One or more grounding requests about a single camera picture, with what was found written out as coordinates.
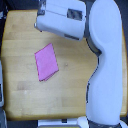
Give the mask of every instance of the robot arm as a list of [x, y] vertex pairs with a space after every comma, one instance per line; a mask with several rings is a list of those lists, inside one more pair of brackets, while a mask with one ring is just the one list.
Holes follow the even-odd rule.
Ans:
[[120, 122], [122, 107], [122, 22], [113, 0], [96, 0], [90, 11], [77, 0], [41, 0], [35, 28], [80, 41], [87, 38], [98, 66], [86, 92], [86, 117], [81, 127], [127, 127]]

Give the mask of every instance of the wooden table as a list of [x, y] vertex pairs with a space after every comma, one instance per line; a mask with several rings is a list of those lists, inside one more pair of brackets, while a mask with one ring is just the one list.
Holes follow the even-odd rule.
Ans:
[[[36, 11], [8, 13], [2, 42], [5, 111], [9, 120], [74, 118], [85, 115], [87, 81], [97, 57], [85, 39], [70, 41], [34, 28]], [[34, 53], [54, 46], [59, 72], [38, 81]], [[127, 59], [123, 35], [123, 106], [127, 114]]]

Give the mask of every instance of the pink cloth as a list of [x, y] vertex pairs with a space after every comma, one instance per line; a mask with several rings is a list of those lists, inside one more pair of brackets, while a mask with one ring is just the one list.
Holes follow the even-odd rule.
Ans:
[[52, 44], [35, 53], [39, 81], [48, 80], [59, 69]]

